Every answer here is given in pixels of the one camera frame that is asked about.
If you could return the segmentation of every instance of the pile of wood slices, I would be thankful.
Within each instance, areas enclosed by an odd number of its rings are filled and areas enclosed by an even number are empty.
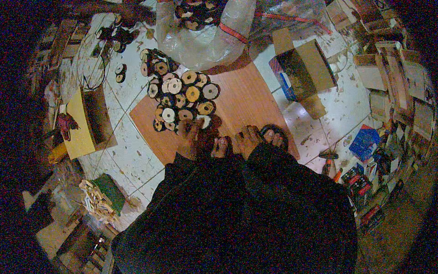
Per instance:
[[[207,25],[218,25],[225,4],[223,0],[183,0],[176,6],[175,15],[182,26],[197,31]]]
[[[179,135],[180,121],[199,118],[204,118],[202,128],[207,128],[216,110],[213,100],[219,96],[219,86],[201,72],[186,71],[179,77],[175,73],[177,64],[157,49],[142,50],[140,58],[141,73],[149,77],[148,95],[159,102],[154,129],[157,132],[168,129]]]

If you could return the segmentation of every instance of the wood shavings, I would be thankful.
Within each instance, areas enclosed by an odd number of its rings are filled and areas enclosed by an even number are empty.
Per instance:
[[[94,186],[87,180],[82,180],[79,188],[85,194],[82,205],[93,217],[103,222],[103,224],[108,224],[118,219],[115,210],[111,207],[113,202],[100,191],[98,186]]]

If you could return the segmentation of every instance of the wooden board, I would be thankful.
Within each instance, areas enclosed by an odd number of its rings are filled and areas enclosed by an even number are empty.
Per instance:
[[[234,135],[241,131],[242,126],[256,125],[262,128],[266,124],[276,124],[288,134],[289,153],[297,160],[300,158],[293,136],[274,97],[246,53],[230,66],[209,70],[207,73],[211,81],[221,88],[220,96],[215,100],[215,115],[222,120],[219,134],[232,138],[235,152],[238,151]],[[129,115],[158,159],[163,164],[172,163],[180,137],[170,131],[154,130],[152,123],[157,104],[146,96]]]
[[[64,140],[70,159],[95,152],[96,149],[88,128],[80,88],[78,88],[77,92],[67,104],[67,113],[70,114],[79,125],[79,129],[70,130],[70,141]]]

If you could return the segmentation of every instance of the flip-flop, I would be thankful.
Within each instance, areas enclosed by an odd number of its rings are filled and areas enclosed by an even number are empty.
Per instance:
[[[281,129],[281,127],[274,125],[274,124],[268,124],[260,130],[260,136],[263,139],[265,139],[263,136],[266,134],[266,132],[268,132],[269,129],[272,129],[274,131],[274,134],[276,134],[276,133],[280,134],[281,138],[283,139],[283,144],[280,146],[280,148],[287,151],[289,148],[289,140],[287,138],[286,133],[284,132],[283,129]]]

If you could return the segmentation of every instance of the open cardboard box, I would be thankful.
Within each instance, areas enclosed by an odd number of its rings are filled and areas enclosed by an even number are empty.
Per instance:
[[[102,87],[88,92],[78,88],[66,111],[79,125],[79,129],[70,130],[71,140],[64,140],[70,159],[117,144]]]
[[[297,48],[288,28],[272,34],[275,59],[271,60],[283,91],[291,101],[300,102],[313,119],[326,114],[318,92],[337,86],[332,70],[318,42],[314,39]]]

